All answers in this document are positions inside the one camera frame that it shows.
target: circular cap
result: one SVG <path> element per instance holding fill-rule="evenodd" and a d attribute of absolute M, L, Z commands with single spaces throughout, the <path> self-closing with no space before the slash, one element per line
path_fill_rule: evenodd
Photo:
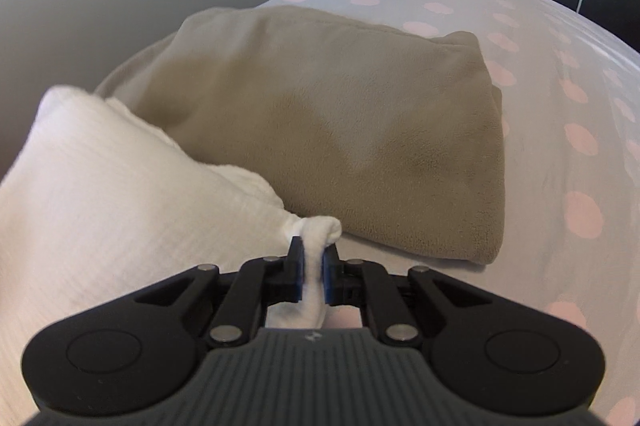
<path fill-rule="evenodd" d="M 553 340 L 530 330 L 497 334 L 486 342 L 484 350 L 494 364 L 516 374 L 544 372 L 560 358 L 560 349 Z"/>
<path fill-rule="evenodd" d="M 209 335 L 219 343 L 231 343 L 240 339 L 242 330 L 235 325 L 220 325 L 211 329 Z"/>
<path fill-rule="evenodd" d="M 398 323 L 388 327 L 386 335 L 395 341 L 411 341 L 418 336 L 418 329 L 406 323 Z"/>
<path fill-rule="evenodd" d="M 95 330 L 74 339 L 66 358 L 89 374 L 111 374 L 130 366 L 142 351 L 140 341 L 119 330 Z"/>

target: white cloth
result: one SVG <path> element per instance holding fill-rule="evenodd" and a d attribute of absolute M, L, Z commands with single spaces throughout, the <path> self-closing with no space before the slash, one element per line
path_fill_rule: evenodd
<path fill-rule="evenodd" d="M 270 307 L 267 325 L 318 328 L 338 220 L 287 213 L 260 176 L 194 162 L 117 100 L 51 89 L 0 185 L 0 425 L 36 411 L 20 355 L 41 328 L 200 263 L 285 255 L 295 235 L 303 301 Z"/>

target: folded blanket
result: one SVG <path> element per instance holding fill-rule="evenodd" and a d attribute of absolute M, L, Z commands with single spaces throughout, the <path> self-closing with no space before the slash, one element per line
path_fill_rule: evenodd
<path fill-rule="evenodd" d="M 504 226 L 500 91 L 478 40 L 299 7 L 212 9 L 107 79 L 191 157 L 285 207 L 428 256 L 490 263 Z"/>
<path fill-rule="evenodd" d="M 258 175 L 194 162 L 118 101 L 50 90 L 0 184 L 0 426 L 36 411 L 20 356 L 41 328 L 200 263 L 285 255 L 295 235 L 303 301 L 270 307 L 267 324 L 316 328 L 335 218 L 287 213 Z"/>

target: bed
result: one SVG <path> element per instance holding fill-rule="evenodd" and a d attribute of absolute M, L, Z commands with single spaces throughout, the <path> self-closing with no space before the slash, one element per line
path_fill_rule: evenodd
<path fill-rule="evenodd" d="M 474 33 L 502 90 L 506 221 L 489 266 L 430 260 L 343 236 L 340 256 L 404 274 L 426 263 L 562 317 L 607 358 L 593 411 L 615 426 L 640 415 L 640 56 L 551 0 L 271 0 L 424 37 Z M 145 52 L 153 52 L 153 47 Z M 98 88 L 124 102 L 135 85 Z M 325 326 L 359 326 L 336 309 Z"/>

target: silver pin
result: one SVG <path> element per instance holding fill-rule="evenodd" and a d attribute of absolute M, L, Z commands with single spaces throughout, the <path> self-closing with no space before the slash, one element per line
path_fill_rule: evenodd
<path fill-rule="evenodd" d="M 242 330 L 235 325 L 219 325 L 212 328 L 209 335 L 212 340 L 219 343 L 231 343 L 240 339 Z"/>
<path fill-rule="evenodd" d="M 386 329 L 386 335 L 395 341 L 411 341 L 418 337 L 418 329 L 406 323 L 396 323 Z"/>

